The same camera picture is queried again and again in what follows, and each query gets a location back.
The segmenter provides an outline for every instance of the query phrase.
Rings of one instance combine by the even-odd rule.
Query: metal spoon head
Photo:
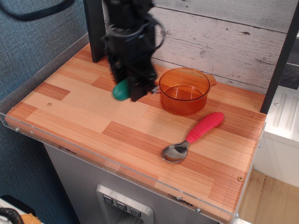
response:
[[[181,162],[187,155],[189,143],[183,141],[166,147],[161,152],[161,157],[168,162]]]

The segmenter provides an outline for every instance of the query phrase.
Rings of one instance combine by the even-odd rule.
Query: control panel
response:
[[[97,196],[106,224],[154,224],[154,211],[149,206],[104,185],[97,186]]]

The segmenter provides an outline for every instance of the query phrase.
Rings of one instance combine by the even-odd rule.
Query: pink spoon handle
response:
[[[204,117],[187,135],[186,141],[189,143],[195,142],[204,133],[219,125],[224,119],[224,114],[214,112]]]

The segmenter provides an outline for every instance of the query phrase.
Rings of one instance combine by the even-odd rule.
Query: button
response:
[[[127,210],[127,206],[121,202],[116,202],[116,205],[119,209],[126,211]]]
[[[131,214],[134,215],[134,216],[136,216],[136,217],[139,217],[139,218],[141,217],[140,211],[138,211],[136,209],[132,209],[131,208]]]
[[[104,197],[104,201],[105,202],[107,202],[109,204],[113,204],[113,199],[112,198],[110,198],[110,197],[108,197],[106,195],[103,195],[103,197]]]

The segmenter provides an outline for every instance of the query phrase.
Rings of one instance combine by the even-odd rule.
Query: wooden floor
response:
[[[299,224],[299,188],[253,170],[240,218],[251,224]]]

